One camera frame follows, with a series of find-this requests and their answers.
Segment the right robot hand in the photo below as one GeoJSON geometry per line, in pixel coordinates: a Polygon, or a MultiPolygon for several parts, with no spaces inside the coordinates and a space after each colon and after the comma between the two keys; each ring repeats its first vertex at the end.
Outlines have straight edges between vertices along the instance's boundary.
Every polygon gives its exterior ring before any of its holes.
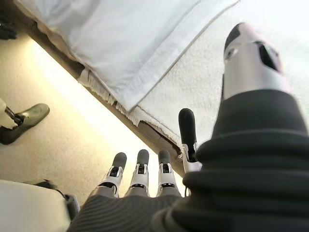
{"type": "Polygon", "coordinates": [[[306,232],[309,229],[309,133],[282,72],[279,54],[250,25],[239,23],[224,49],[221,102],[211,139],[195,148],[193,113],[179,126],[189,168],[182,197],[170,158],[150,198],[142,183],[115,197],[125,155],[91,193],[70,232],[306,232]]]}

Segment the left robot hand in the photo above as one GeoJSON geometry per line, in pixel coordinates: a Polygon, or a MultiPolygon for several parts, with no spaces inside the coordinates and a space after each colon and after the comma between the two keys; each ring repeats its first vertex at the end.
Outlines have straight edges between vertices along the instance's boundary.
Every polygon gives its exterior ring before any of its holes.
{"type": "Polygon", "coordinates": [[[11,40],[16,39],[17,34],[15,28],[11,25],[8,17],[4,14],[0,14],[0,39],[11,40]]]}

